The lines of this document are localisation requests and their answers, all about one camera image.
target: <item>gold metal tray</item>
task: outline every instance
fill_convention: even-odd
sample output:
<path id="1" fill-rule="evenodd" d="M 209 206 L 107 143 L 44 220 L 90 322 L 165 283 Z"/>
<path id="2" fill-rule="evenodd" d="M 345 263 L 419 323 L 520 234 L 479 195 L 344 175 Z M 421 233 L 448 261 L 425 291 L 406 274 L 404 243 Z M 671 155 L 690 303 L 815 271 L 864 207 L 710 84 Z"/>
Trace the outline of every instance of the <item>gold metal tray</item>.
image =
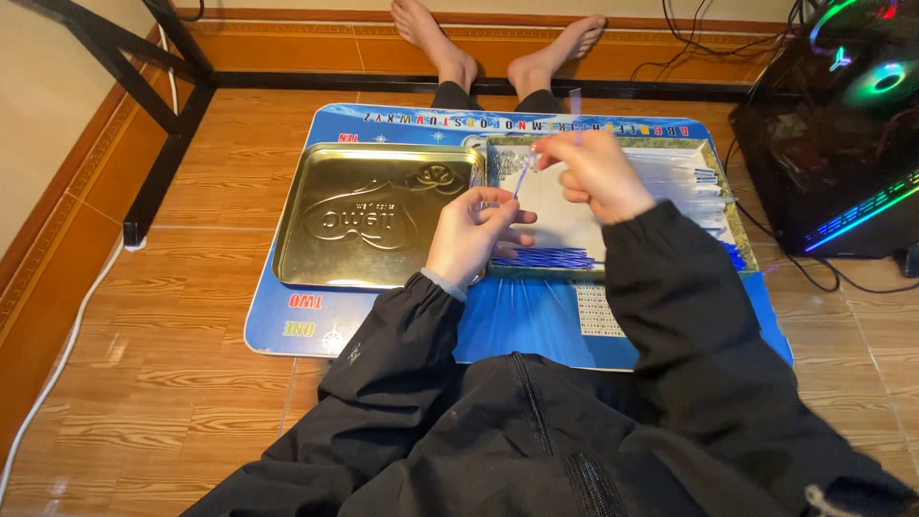
<path id="1" fill-rule="evenodd" d="M 300 285 L 402 286 L 424 267 L 440 210 L 482 184 L 469 147 L 316 144 L 300 158 L 272 270 Z"/>

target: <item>hand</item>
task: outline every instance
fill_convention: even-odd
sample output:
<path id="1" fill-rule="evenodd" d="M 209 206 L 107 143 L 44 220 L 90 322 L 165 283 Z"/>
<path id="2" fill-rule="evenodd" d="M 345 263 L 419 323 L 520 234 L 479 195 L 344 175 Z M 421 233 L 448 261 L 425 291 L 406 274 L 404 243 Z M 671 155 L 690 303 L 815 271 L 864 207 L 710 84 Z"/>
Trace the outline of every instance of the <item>hand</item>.
<path id="1" fill-rule="evenodd" d="M 579 133 L 563 132 L 536 142 L 536 152 L 542 153 L 539 170 L 560 161 L 568 165 L 559 175 L 564 198 L 587 203 L 604 224 L 628 221 L 653 208 L 654 197 L 644 188 L 616 138 L 606 131 Z"/>
<path id="2" fill-rule="evenodd" d="M 513 223 L 536 222 L 536 214 L 520 210 L 519 201 L 513 197 L 507 190 L 476 187 L 451 201 L 440 211 L 426 267 L 465 291 L 492 255 L 497 241 L 533 246 L 532 236 L 509 228 Z M 501 208 L 479 211 L 481 202 L 500 203 Z M 516 257 L 516 251 L 506 245 L 498 245 L 494 254 Z"/>

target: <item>computer case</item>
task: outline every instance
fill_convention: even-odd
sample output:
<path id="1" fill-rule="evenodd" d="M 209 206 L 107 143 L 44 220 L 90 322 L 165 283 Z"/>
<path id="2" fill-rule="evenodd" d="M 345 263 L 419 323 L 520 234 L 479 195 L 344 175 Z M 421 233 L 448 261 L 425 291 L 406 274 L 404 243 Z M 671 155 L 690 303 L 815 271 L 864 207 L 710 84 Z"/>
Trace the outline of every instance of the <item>computer case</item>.
<path id="1" fill-rule="evenodd" d="M 731 124 L 788 253 L 879 259 L 919 242 L 919 0 L 823 4 Z"/>

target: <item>jacket sleeve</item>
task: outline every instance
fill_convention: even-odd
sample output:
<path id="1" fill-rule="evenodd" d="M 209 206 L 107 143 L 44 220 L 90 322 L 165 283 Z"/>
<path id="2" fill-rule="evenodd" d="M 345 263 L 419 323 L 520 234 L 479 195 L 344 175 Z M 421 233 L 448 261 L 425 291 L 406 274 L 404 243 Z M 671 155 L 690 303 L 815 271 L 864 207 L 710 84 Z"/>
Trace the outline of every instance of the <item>jacket sleeve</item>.
<path id="1" fill-rule="evenodd" d="M 319 404 L 183 515 L 335 515 L 420 438 L 455 371 L 464 304 L 420 273 L 381 294 L 319 385 Z"/>
<path id="2" fill-rule="evenodd" d="M 603 236 L 607 300 L 640 353 L 636 382 L 666 429 L 733 465 L 796 515 L 811 485 L 850 507 L 914 496 L 803 405 L 794 373 L 760 337 L 716 239 L 670 201 L 605 226 Z"/>

